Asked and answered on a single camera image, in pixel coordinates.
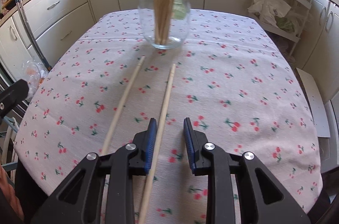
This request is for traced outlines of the floral plastic bag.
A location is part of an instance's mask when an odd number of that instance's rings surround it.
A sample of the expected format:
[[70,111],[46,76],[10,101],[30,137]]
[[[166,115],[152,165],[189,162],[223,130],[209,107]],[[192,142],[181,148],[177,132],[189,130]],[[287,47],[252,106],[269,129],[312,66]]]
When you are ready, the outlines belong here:
[[29,87],[27,100],[31,100],[40,85],[46,79],[48,70],[41,62],[27,61],[23,64],[23,71],[23,79],[27,82]]

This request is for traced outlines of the cherry print tablecloth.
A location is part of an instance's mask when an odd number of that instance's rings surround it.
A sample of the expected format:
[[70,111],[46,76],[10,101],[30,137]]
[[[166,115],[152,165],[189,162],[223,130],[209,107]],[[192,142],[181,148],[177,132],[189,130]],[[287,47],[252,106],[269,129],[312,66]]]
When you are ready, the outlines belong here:
[[191,11],[190,34],[160,51],[142,36],[136,10],[107,14],[57,60],[35,93],[15,141],[30,176],[50,194],[89,152],[100,152],[118,102],[144,64],[110,150],[158,118],[175,67],[148,223],[204,223],[207,179],[191,173],[183,121],[226,152],[253,152],[304,211],[322,190],[317,133],[284,56],[252,19]]

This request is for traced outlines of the clear glass jar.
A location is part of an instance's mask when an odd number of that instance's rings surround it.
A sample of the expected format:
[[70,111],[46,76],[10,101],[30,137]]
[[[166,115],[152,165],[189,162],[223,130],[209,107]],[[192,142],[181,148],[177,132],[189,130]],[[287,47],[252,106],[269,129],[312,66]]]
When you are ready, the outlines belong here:
[[190,0],[139,0],[143,37],[153,47],[179,47],[190,31]]

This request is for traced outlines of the white small stool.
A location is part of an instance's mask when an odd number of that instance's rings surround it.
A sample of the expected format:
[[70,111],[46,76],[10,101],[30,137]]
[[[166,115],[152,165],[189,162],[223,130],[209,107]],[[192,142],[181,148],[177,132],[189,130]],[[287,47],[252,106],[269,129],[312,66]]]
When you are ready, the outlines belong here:
[[302,82],[304,92],[306,93],[317,136],[320,138],[330,138],[329,122],[325,106],[314,78],[302,69],[297,68],[296,71]]

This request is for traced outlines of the white rolling storage cart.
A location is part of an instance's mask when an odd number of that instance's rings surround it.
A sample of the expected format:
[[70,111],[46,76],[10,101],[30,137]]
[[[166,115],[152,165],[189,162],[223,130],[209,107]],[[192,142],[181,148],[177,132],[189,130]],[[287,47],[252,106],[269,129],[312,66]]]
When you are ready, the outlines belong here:
[[248,13],[265,31],[291,41],[289,54],[292,54],[310,9],[311,0],[252,0]]

